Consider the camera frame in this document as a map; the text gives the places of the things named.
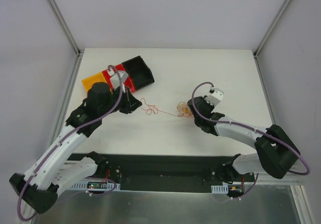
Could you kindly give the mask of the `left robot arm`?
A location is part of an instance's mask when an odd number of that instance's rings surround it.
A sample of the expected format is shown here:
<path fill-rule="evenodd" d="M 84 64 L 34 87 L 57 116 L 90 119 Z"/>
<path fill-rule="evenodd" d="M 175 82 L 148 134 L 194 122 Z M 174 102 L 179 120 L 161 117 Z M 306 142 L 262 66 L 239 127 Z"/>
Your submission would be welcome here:
<path fill-rule="evenodd" d="M 82 104 L 71 112 L 61 133 L 41 158 L 25 173 L 15 173 L 10 184 L 37 214 L 47 212 L 58 197 L 73 184 L 86 177 L 108 178 L 107 160 L 92 151 L 71 168 L 61 170 L 71 154 L 102 125 L 107 115 L 130 114 L 142 105 L 129 88 L 122 85 L 114 90 L 107 83 L 93 84 Z"/>

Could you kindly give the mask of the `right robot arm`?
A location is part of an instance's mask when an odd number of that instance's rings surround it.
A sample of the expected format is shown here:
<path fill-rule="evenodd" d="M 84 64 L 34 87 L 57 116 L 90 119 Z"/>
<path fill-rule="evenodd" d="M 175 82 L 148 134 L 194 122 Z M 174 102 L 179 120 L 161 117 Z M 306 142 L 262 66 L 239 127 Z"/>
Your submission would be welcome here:
<path fill-rule="evenodd" d="M 217 178 L 232 183 L 243 174 L 266 172 L 276 179 L 282 179 L 298 160 L 299 150 L 278 125 L 255 129 L 245 124 L 232 124 L 233 120 L 221 113 L 214 113 L 214 106 L 202 96 L 188 101 L 194 116 L 194 123 L 203 132 L 226 137 L 246 144 L 256 150 L 254 154 L 236 154 L 216 171 Z"/>

